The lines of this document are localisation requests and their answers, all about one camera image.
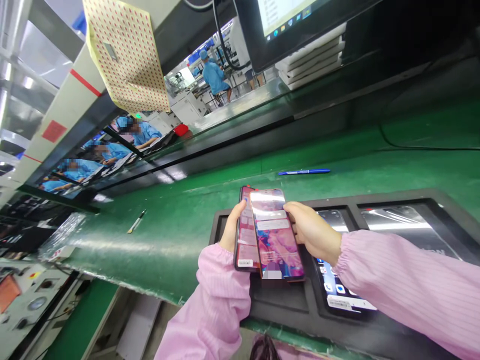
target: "green workbench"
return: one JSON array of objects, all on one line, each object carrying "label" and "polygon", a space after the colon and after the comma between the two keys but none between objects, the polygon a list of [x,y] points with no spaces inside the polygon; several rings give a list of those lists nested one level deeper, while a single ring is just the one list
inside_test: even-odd
[{"label": "green workbench", "polygon": [[[477,147],[478,119],[480,102],[471,100],[400,116],[385,132],[403,145]],[[437,188],[480,220],[479,151],[390,149],[378,129],[368,127],[144,188],[101,204],[100,214],[88,214],[55,249],[77,247],[66,262],[71,268],[183,305],[197,286],[197,259],[209,243],[215,212],[233,207],[245,184],[281,188],[292,201]],[[277,175],[315,168],[331,173]],[[138,228],[127,234],[144,209]],[[316,352],[350,357],[327,340],[291,329],[253,319],[242,325]]]}]

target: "blue pen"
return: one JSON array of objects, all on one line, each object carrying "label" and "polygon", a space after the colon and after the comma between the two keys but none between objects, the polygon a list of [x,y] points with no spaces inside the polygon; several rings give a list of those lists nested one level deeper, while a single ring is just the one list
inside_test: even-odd
[{"label": "blue pen", "polygon": [[326,174],[330,169],[312,169],[312,170],[297,170],[279,172],[278,175],[297,175],[297,174]]}]

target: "phone screen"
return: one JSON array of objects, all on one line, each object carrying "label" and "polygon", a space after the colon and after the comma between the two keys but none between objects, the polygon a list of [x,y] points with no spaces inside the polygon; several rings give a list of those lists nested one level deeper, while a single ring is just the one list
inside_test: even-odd
[{"label": "phone screen", "polygon": [[[349,232],[340,211],[321,210],[316,213],[337,232],[342,234]],[[347,289],[328,262],[319,258],[315,258],[314,261],[321,283],[323,283],[322,285],[329,310],[334,313],[357,313],[359,315],[368,314],[377,310],[377,308],[367,300],[362,299],[356,293]]]},{"label": "phone screen", "polygon": [[236,245],[236,267],[239,270],[258,272],[260,268],[259,250],[255,236],[254,218],[250,206],[251,187],[243,186],[240,190],[240,200],[246,199],[246,208],[238,221],[238,240]]},{"label": "phone screen", "polygon": [[258,243],[261,275],[267,265],[276,263],[287,281],[304,278],[304,267],[295,241],[292,225],[283,206],[280,189],[257,190],[250,193],[251,209]]}]

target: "blue cap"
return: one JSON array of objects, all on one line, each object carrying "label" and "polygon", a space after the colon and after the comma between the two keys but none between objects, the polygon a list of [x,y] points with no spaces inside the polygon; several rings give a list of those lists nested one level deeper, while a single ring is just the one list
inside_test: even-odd
[{"label": "blue cap", "polygon": [[102,143],[98,140],[88,140],[85,144],[83,144],[84,149],[91,149],[94,146],[101,145]]},{"label": "blue cap", "polygon": [[61,172],[64,172],[65,170],[67,170],[69,168],[69,164],[70,163],[79,163],[79,159],[65,159],[63,160],[62,163],[60,163],[60,165],[58,165],[58,171],[61,171]]},{"label": "blue cap", "polygon": [[116,126],[118,127],[118,132],[119,133],[126,133],[130,130],[130,127],[134,121],[131,118],[125,117],[125,116],[120,116],[116,120]]}]

